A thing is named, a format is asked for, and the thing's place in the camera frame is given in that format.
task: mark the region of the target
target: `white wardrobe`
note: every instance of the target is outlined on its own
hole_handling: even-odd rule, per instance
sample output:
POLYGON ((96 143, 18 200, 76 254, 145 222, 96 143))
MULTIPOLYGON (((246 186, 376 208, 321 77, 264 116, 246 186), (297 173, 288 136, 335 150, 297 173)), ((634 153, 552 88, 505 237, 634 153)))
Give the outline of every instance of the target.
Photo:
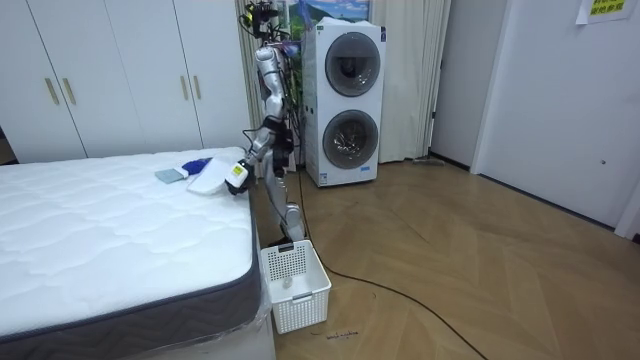
POLYGON ((245 145, 233 0, 2 0, 0 31, 21 163, 245 145))

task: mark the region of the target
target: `stacked washer dryer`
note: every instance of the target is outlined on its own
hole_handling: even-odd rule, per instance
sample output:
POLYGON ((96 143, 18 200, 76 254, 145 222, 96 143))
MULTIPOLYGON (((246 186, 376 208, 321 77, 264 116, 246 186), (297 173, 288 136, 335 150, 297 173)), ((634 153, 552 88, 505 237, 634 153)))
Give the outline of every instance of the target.
POLYGON ((324 18, 303 52, 307 172, 318 186, 373 180, 378 173, 386 30, 324 18))

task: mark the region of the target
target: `humanoid robot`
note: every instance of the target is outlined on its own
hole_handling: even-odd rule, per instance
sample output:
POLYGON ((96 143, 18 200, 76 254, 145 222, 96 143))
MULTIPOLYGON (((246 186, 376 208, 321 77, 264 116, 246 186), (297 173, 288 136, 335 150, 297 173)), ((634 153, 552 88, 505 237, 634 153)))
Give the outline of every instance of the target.
POLYGON ((271 18, 278 16, 271 3, 251 3, 245 9, 247 13, 240 16, 240 25, 245 30, 251 29, 247 31, 262 40, 262 46, 255 52, 255 61, 266 116, 262 125, 252 130, 255 136, 245 157, 231 168, 225 180, 231 194, 243 193, 255 182, 255 167, 262 163, 267 195, 284 233, 281 242, 300 241, 305 237, 302 212, 297 204, 287 202, 284 179, 289 155, 294 150, 293 132, 285 120, 297 116, 288 85, 291 78, 285 51, 289 46, 288 34, 271 24, 271 18))

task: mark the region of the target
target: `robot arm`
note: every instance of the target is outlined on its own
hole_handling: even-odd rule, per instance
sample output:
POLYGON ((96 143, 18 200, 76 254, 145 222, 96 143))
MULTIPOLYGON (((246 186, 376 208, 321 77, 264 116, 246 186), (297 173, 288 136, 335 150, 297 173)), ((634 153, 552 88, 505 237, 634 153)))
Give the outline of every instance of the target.
POLYGON ((226 176, 229 192, 245 192, 252 182, 255 166, 264 164, 265 186, 276 221, 286 240, 304 239, 302 214, 297 204, 287 203, 284 176, 293 151, 293 135, 284 123, 285 92, 282 79, 284 61, 276 47, 264 46, 256 51, 256 63, 264 90, 266 117, 257 130, 251 148, 226 176))

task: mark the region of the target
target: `washing machine door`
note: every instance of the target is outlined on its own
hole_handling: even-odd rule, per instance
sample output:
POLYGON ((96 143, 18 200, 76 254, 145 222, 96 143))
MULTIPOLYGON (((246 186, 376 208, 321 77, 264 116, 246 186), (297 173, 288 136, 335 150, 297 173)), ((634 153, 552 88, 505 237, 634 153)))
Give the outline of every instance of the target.
POLYGON ((355 169, 366 163, 378 147, 378 126, 371 116, 348 110, 334 117, 322 139, 327 159, 341 169, 355 169))
POLYGON ((378 47, 365 34, 343 34, 329 47, 325 72, 329 84, 339 94, 349 97, 360 96, 369 91, 378 79, 378 47))

